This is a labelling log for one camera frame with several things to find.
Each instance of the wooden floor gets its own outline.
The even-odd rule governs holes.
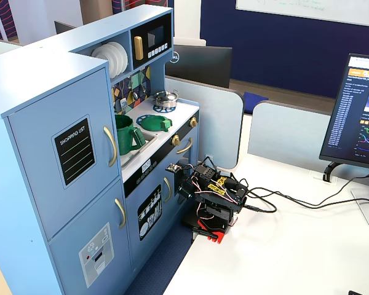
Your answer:
[[[244,92],[250,92],[268,97],[271,101],[292,104],[294,106],[301,106],[303,108],[315,109],[328,113],[332,112],[333,106],[335,105],[335,100],[328,97],[310,95],[232,79],[229,83],[229,88],[242,94]]]

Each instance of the toy kitchen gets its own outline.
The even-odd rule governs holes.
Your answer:
[[[149,5],[0,55],[0,268],[13,294],[122,294],[182,214],[170,167],[198,163],[202,118],[165,91],[172,57],[173,10]]]

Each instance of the green mug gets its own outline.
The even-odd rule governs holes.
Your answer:
[[[146,144],[139,128],[134,127],[133,119],[126,115],[115,115],[119,154],[126,155],[130,151],[140,149]]]

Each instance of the oven knob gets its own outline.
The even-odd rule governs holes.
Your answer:
[[[195,117],[190,119],[190,127],[191,128],[197,127],[197,124],[198,124],[197,119]]]
[[[171,140],[171,144],[173,146],[178,146],[180,144],[180,139],[179,139],[179,135],[174,135],[172,140]]]

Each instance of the grey partition panel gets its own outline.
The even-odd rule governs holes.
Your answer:
[[[165,89],[179,91],[179,97],[200,104],[199,160],[232,169],[238,162],[244,99],[233,90],[174,77],[165,78]]]
[[[319,154],[329,121],[326,113],[263,101],[254,108],[248,153],[323,172],[329,162],[319,160]],[[369,169],[342,165],[332,174],[350,179]],[[358,182],[369,185],[369,179]]]

